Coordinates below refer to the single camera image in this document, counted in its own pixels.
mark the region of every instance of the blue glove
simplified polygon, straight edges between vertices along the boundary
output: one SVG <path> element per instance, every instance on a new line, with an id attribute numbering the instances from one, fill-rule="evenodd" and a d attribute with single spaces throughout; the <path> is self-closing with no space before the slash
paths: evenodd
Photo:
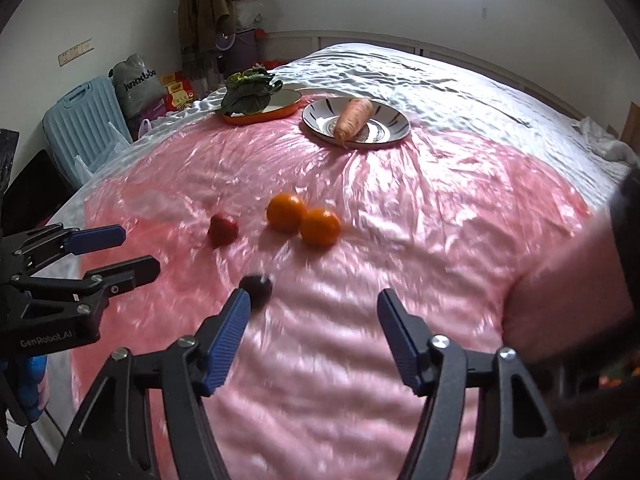
<path id="1" fill-rule="evenodd" d="M 49 402 L 47 382 L 47 356 L 18 359 L 18 387 L 14 392 L 30 422 L 36 422 Z M 0 362 L 0 372 L 6 370 L 6 362 Z"/>

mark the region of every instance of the white plate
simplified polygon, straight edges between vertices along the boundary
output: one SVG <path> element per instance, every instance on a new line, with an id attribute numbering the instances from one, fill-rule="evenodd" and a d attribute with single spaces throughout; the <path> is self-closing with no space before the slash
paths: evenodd
<path id="1" fill-rule="evenodd" d="M 311 130 L 332 144 L 342 143 L 334 138 L 335 124 L 351 99 L 347 97 L 328 97 L 311 103 L 302 112 L 302 119 Z M 360 133 L 349 142 L 347 148 L 356 150 L 375 150 L 392 146 L 411 132 L 409 120 L 402 112 L 391 106 L 372 101 L 375 113 Z"/>

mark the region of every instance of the tangerine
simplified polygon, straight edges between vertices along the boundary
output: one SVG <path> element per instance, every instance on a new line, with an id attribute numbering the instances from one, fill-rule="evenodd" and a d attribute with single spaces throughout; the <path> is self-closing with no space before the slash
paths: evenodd
<path id="1" fill-rule="evenodd" d="M 332 246 L 340 236 L 340 219 L 327 209 L 312 209 L 300 224 L 300 235 L 311 246 Z"/>
<path id="2" fill-rule="evenodd" d="M 306 215 L 306 206 L 300 197 L 281 193 L 269 202 L 267 220 L 273 229 L 286 234 L 297 233 Z"/>

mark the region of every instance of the green leafy vegetable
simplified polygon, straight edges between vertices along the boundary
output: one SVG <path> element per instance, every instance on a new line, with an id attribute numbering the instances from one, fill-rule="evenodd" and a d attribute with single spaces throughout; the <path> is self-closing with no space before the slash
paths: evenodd
<path id="1" fill-rule="evenodd" d="M 260 65 L 244 73 L 233 74 L 226 80 L 226 95 L 220 111 L 225 115 L 251 115 L 263 111 L 271 101 L 271 95 L 282 88 L 282 81 L 271 84 L 275 74 Z"/>

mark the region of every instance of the person's arm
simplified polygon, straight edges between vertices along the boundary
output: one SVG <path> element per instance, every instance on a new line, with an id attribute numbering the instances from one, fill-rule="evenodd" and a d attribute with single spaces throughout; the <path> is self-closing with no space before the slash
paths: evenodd
<path id="1" fill-rule="evenodd" d="M 633 320 L 639 306 L 640 170 L 632 170 L 608 207 L 514 285 L 503 339 L 538 362 Z"/>

